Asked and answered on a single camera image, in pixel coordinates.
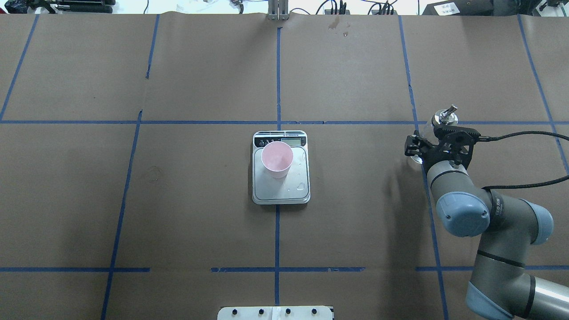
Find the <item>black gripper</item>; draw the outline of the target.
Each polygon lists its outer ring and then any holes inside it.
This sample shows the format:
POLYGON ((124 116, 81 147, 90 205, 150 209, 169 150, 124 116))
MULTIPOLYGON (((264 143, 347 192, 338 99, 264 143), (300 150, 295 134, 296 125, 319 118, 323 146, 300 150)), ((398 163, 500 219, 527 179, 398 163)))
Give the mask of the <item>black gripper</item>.
POLYGON ((406 136, 404 155, 408 157, 424 158, 425 168, 448 160, 455 166, 462 165, 467 168, 472 160, 473 147, 481 134, 471 128, 453 125, 436 125, 433 133, 438 144, 431 143, 421 135, 406 136))

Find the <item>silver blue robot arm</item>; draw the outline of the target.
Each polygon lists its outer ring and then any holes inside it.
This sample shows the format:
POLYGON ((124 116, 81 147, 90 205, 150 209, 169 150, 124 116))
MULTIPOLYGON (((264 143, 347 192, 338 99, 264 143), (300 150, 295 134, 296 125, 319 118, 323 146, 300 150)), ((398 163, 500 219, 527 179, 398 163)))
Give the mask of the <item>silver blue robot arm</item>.
POLYGON ((566 136, 529 130, 503 136, 482 136, 477 130, 435 125, 433 144, 418 130, 406 137, 405 156, 421 159, 436 213, 448 233, 480 236, 465 298, 468 308, 487 320, 566 320, 567 286, 526 273, 531 246, 544 244, 553 234, 553 217, 544 207, 503 195, 516 190, 558 184, 567 176, 539 184, 494 185, 478 188, 467 167, 478 142, 513 136, 566 136))

